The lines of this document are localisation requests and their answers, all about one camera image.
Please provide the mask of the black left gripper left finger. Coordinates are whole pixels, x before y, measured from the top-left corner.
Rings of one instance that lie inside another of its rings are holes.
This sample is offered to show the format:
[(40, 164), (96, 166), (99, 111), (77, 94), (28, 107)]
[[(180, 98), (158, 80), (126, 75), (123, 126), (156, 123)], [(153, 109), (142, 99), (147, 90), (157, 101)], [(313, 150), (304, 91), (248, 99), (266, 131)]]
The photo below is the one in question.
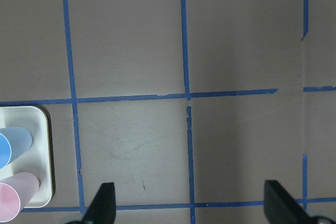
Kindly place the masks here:
[(103, 183), (81, 219), (81, 223), (113, 224), (115, 218), (116, 195), (114, 183)]

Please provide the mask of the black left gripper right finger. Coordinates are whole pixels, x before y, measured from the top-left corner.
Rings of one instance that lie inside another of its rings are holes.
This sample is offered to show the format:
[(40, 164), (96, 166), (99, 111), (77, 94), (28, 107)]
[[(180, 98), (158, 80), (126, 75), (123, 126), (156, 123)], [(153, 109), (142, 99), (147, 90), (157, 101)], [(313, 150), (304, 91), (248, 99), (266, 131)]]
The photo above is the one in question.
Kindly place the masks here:
[(310, 217), (277, 180), (264, 182), (264, 214), (271, 224), (318, 223)]

